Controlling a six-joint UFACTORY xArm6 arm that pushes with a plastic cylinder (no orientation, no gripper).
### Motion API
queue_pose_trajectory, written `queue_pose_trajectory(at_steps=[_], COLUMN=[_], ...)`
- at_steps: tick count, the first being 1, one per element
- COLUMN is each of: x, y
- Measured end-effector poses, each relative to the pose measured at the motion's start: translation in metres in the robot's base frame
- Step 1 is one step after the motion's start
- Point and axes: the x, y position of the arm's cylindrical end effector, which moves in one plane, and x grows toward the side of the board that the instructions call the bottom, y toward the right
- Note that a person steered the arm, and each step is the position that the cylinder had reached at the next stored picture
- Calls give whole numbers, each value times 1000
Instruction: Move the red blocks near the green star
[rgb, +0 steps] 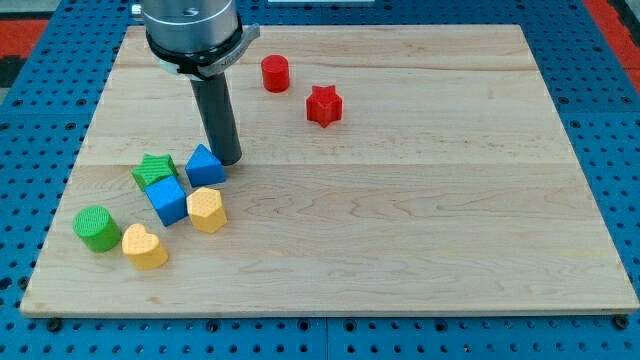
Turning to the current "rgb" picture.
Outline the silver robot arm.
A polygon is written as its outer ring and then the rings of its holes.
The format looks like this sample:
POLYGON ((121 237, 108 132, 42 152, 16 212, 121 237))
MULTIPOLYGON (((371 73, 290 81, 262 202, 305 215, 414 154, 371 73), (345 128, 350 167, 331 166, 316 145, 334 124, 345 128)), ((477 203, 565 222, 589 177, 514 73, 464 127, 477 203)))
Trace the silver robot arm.
POLYGON ((234 0, 140 0, 132 17, 165 71, 190 80, 213 155, 224 166, 242 157, 225 71, 259 38, 245 27, 234 0))

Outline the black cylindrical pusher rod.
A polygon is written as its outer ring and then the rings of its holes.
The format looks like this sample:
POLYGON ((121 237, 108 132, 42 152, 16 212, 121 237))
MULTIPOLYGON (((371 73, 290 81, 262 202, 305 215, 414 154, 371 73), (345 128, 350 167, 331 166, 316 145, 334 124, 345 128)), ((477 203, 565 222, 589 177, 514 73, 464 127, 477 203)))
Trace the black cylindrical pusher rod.
POLYGON ((223 166, 237 163, 242 150, 225 74, 192 80, 191 87, 211 152, 223 166))

